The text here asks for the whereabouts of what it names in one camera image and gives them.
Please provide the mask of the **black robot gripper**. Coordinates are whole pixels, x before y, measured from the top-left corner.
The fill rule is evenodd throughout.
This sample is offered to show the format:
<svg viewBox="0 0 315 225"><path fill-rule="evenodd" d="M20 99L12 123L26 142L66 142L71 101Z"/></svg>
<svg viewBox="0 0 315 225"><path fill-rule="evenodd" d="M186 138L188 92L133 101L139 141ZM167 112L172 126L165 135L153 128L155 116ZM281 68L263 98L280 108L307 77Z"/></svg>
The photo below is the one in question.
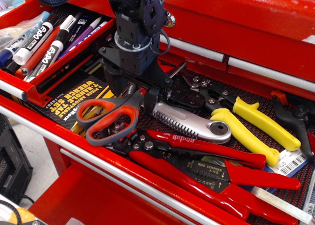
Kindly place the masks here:
<svg viewBox="0 0 315 225"><path fill-rule="evenodd" d="M142 74L149 65L158 60L159 38L155 37L152 43L140 49L127 50L132 47L129 43L116 40L117 48L102 47L99 54L104 61L104 75L111 92L119 96L130 81L126 74ZM151 87L144 95L144 112L151 114L155 105L162 100L160 89Z"/></svg>

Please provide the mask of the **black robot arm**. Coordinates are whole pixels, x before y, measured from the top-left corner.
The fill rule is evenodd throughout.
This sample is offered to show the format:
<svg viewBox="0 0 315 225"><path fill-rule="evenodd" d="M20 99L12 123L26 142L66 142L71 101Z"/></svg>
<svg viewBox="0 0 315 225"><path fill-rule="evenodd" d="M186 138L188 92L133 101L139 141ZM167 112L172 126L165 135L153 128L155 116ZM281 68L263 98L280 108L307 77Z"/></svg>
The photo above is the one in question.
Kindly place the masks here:
<svg viewBox="0 0 315 225"><path fill-rule="evenodd" d="M159 93L172 86L171 78L158 64L160 35L168 23L164 0L108 0L116 16L117 48L100 49L104 74L115 96L128 81L144 87L144 111L152 113Z"/></svg>

